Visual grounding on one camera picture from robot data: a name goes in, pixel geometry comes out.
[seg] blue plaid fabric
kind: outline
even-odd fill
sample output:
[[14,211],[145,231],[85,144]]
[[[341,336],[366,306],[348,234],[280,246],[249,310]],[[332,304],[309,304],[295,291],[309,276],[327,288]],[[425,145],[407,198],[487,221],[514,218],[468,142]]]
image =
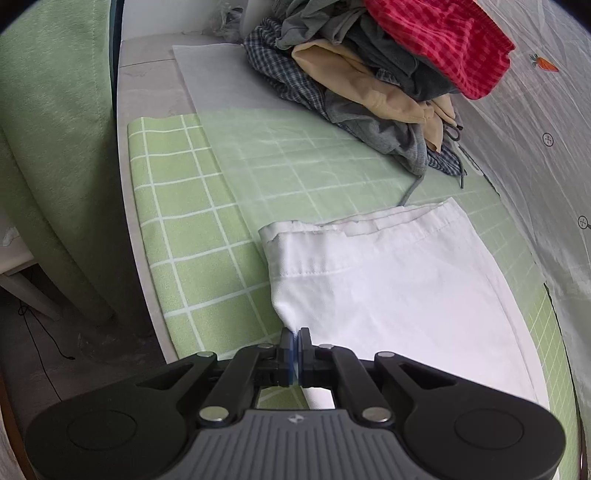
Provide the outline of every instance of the blue plaid fabric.
[[[330,121],[324,108],[324,94],[320,86],[293,60],[286,51],[275,47],[281,37],[281,24],[264,18],[244,40],[246,58],[251,66],[265,76],[279,97],[304,105]],[[341,128],[349,131],[344,125]]]
[[445,144],[441,146],[441,153],[427,149],[429,166],[442,171],[452,177],[460,177],[465,174],[460,158]]

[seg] plaid shirt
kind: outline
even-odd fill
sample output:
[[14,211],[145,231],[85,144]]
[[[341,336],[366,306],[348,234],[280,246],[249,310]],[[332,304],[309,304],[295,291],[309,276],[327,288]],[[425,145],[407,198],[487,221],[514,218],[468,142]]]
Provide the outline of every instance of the plaid shirt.
[[452,177],[460,177],[465,174],[460,158],[445,144],[441,146],[441,153],[427,149],[429,166],[435,170],[442,171]]
[[426,57],[469,99],[488,95],[509,69],[513,42],[474,0],[365,0],[371,16]]
[[[281,38],[281,23],[269,17],[264,18],[261,25],[244,39],[248,63],[265,76],[280,98],[300,103],[330,122],[320,86],[288,52],[276,48],[278,38]],[[345,125],[338,126],[351,133]]]

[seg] red checkered cloth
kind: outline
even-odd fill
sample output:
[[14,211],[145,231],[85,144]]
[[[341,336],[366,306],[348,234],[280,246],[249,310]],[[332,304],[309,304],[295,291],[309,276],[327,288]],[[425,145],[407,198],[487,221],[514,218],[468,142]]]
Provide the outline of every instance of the red checkered cloth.
[[411,53],[428,58],[469,99],[509,69],[513,42],[473,0],[365,0],[371,16]]

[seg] clothing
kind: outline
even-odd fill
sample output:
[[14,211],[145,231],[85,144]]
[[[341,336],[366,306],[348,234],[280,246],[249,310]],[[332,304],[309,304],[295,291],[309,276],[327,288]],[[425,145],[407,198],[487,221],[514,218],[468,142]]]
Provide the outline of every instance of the clothing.
[[435,170],[452,177],[463,177],[465,174],[462,161],[445,143],[441,145],[440,153],[427,149],[427,155],[429,166]]
[[378,118],[363,105],[330,90],[326,90],[324,102],[331,122],[345,125],[374,150],[393,155],[410,173],[424,175],[428,158],[421,125]]
[[427,118],[423,128],[423,135],[429,150],[436,152],[441,151],[441,143],[443,142],[443,122],[439,116],[433,114]]
[[393,155],[408,171],[422,176],[428,166],[427,146],[419,124],[383,120],[359,103],[321,86],[287,53],[275,46],[281,24],[264,18],[244,40],[246,58],[264,75],[280,98],[316,111],[380,153]]
[[455,85],[424,59],[411,54],[371,18],[362,15],[345,36],[343,44],[363,62],[378,69],[377,78],[399,85],[417,102],[455,91]]
[[264,18],[261,25],[244,39],[248,63],[264,75],[280,98],[300,103],[331,121],[324,108],[320,86],[287,53],[275,47],[280,35],[281,24],[272,18]]
[[513,42],[473,0],[366,0],[396,43],[426,57],[469,99],[491,92],[509,69]]
[[[259,233],[273,306],[292,331],[308,327],[315,345],[365,359],[393,351],[548,407],[507,281],[453,199]],[[305,395],[313,408],[332,406],[330,392]]]
[[349,28],[366,12],[362,0],[293,0],[276,2],[274,15],[285,20],[277,48],[287,50],[310,40],[318,32],[340,43]]
[[457,127],[456,112],[453,109],[452,99],[449,95],[441,95],[440,97],[431,100],[430,105],[434,108],[435,113],[445,123]]
[[291,56],[314,80],[379,118],[423,124],[426,116],[433,116],[433,107],[421,106],[400,88],[374,78],[362,60],[342,45],[314,40],[297,45]]

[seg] circle print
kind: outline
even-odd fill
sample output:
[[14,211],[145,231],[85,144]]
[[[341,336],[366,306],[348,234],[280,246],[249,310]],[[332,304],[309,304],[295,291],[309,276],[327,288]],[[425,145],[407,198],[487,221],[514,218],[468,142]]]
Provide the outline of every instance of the circle print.
[[544,142],[544,145],[546,147],[551,147],[552,145],[554,145],[554,137],[549,133],[545,133],[544,135],[542,135],[542,142]]

